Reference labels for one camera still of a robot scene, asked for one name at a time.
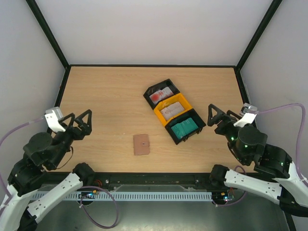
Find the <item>pink card holder wallet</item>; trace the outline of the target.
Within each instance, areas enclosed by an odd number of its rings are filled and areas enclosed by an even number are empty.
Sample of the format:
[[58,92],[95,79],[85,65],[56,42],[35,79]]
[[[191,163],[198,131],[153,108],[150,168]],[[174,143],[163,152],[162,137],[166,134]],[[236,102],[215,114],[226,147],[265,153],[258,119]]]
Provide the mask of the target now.
[[133,136],[134,155],[148,155],[150,153],[150,141],[148,134]]

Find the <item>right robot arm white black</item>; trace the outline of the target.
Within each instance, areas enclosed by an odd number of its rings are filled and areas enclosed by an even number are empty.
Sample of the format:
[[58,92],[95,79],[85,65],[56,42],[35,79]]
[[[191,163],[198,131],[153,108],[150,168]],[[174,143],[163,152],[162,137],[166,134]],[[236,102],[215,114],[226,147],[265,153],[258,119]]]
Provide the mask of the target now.
[[223,112],[213,104],[208,106],[208,125],[217,126],[214,132],[227,139],[228,149],[241,165],[254,163],[254,171],[262,177],[256,179],[214,165],[210,184],[217,189],[222,186],[242,189],[272,201],[293,216],[307,217],[308,180],[284,149],[268,144],[267,135],[253,126],[260,114],[261,111],[248,103],[239,115],[230,110]]

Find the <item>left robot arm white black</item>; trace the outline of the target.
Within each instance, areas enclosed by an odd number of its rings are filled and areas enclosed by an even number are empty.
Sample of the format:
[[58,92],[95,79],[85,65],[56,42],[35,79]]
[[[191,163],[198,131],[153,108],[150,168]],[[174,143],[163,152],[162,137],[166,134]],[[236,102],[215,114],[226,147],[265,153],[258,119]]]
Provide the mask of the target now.
[[94,170],[79,163],[68,176],[42,198],[30,202],[44,182],[48,171],[58,169],[67,152],[73,150],[73,141],[79,141],[92,132],[92,111],[79,116],[63,116],[59,107],[46,110],[41,117],[55,134],[40,132],[23,147],[24,155],[12,168],[8,184],[3,185],[5,197],[0,206],[2,231],[34,231],[41,220],[67,195],[94,181]]

